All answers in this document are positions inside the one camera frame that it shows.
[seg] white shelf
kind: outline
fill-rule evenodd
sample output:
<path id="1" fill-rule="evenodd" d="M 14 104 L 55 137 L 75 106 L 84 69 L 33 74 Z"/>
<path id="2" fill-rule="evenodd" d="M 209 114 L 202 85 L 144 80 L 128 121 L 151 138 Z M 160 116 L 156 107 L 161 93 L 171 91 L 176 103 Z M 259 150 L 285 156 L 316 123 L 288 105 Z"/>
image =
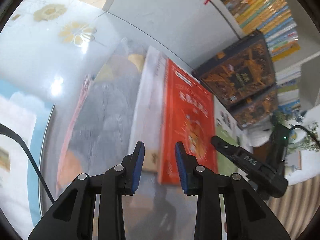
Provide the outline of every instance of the white shelf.
<path id="1" fill-rule="evenodd" d="M 108 12 L 142 30 L 196 69 L 242 36 L 220 0 L 205 2 L 112 0 Z"/>
<path id="2" fill-rule="evenodd" d="M 320 33 L 297 0 L 286 0 L 297 23 L 298 44 L 301 49 L 274 63 L 275 71 L 302 65 L 320 55 Z"/>

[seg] white book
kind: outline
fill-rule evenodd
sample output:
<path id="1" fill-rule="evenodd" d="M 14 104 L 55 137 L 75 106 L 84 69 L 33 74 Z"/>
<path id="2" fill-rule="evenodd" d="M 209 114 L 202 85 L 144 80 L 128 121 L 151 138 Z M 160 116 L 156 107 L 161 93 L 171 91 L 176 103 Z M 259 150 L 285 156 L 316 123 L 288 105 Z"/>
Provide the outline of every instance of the white book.
<path id="1" fill-rule="evenodd" d="M 291 81 L 293 79 L 297 79 L 299 77 L 301 77 L 301 72 L 296 73 L 294 75 L 287 76 L 287 77 L 282 78 L 282 79 L 276 79 L 276 83 L 277 83 L 277 85 L 282 85 L 284 83 L 287 83 L 287 82 L 289 82 L 289 81 Z"/>
<path id="2" fill-rule="evenodd" d="M 278 94 L 279 105 L 284 105 L 286 102 L 291 102 L 299 99 L 299 89 L 283 92 Z"/>

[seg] white wall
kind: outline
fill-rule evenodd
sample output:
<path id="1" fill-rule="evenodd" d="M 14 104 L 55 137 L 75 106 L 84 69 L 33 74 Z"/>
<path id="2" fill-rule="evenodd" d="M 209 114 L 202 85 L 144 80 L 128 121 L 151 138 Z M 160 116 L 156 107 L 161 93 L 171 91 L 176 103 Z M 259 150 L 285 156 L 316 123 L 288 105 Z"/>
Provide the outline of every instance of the white wall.
<path id="1" fill-rule="evenodd" d="M 171 50 L 191 68 L 237 41 L 238 25 L 220 0 L 107 0 L 104 10 L 131 23 Z M 219 11 L 224 10 L 226 20 Z"/>
<path id="2" fill-rule="evenodd" d="M 309 110 L 303 120 L 303 126 L 311 126 L 313 122 L 318 122 L 320 125 L 320 105 Z M 301 171 L 295 171 L 287 177 L 290 185 L 296 184 L 301 181 L 313 178 L 320 174 L 320 152 L 301 151 Z"/>

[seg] bookshelf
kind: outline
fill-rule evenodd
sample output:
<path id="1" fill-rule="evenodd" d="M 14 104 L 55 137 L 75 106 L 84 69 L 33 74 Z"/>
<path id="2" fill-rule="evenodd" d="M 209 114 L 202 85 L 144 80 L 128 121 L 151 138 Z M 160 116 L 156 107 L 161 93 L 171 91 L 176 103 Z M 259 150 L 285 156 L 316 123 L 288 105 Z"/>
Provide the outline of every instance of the bookshelf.
<path id="1" fill-rule="evenodd" d="M 298 44 L 301 49 L 274 63 L 275 71 L 302 65 L 320 55 L 320 33 L 297 0 L 286 0 L 297 23 Z"/>
<path id="2" fill-rule="evenodd" d="M 301 67 L 299 84 L 301 107 L 304 110 L 313 108 L 317 104 L 320 89 L 320 57 L 304 63 Z"/>

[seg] black clamp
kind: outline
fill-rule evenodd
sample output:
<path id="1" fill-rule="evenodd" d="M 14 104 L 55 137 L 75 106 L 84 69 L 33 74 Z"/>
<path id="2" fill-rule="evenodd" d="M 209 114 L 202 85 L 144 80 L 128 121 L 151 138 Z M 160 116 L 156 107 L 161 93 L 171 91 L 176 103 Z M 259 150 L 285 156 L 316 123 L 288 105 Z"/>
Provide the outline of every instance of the black clamp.
<path id="1" fill-rule="evenodd" d="M 122 195 L 138 188 L 144 144 L 105 174 L 81 173 L 53 203 L 28 240 L 91 240 L 96 195 L 100 195 L 98 239 L 125 240 Z"/>
<path id="2" fill-rule="evenodd" d="M 276 216 L 240 174 L 228 177 L 200 166 L 196 157 L 187 155 L 182 142 L 176 144 L 175 155 L 184 193 L 198 195 L 195 240 L 221 239 L 219 194 L 223 194 L 225 203 L 228 240 L 290 240 Z"/>
<path id="3" fill-rule="evenodd" d="M 211 144 L 218 152 L 248 174 L 247 178 L 257 184 L 257 192 L 263 200 L 268 200 L 270 196 L 279 198 L 284 195 L 288 187 L 288 181 L 284 177 L 285 154 L 281 153 L 283 160 L 280 160 L 278 169 L 275 169 L 259 161 L 245 149 L 231 145 L 217 135 L 211 138 Z"/>

